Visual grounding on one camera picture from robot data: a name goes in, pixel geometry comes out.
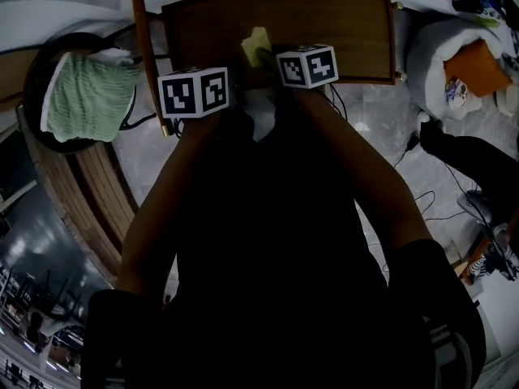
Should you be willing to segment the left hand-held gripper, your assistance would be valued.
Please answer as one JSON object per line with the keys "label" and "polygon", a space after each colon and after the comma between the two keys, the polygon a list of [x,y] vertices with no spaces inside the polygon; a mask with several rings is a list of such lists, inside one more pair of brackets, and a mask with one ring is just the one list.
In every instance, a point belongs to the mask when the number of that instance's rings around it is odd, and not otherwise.
{"label": "left hand-held gripper", "polygon": [[229,107],[226,67],[178,71],[157,83],[163,118],[203,118]]}

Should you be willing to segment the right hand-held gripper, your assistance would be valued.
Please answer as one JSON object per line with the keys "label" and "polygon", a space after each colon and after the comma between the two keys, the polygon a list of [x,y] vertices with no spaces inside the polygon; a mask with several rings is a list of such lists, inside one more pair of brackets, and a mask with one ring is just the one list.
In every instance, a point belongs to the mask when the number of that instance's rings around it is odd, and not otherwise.
{"label": "right hand-held gripper", "polygon": [[331,45],[307,45],[274,54],[256,50],[259,66],[273,71],[285,88],[313,89],[339,80],[335,50]]}

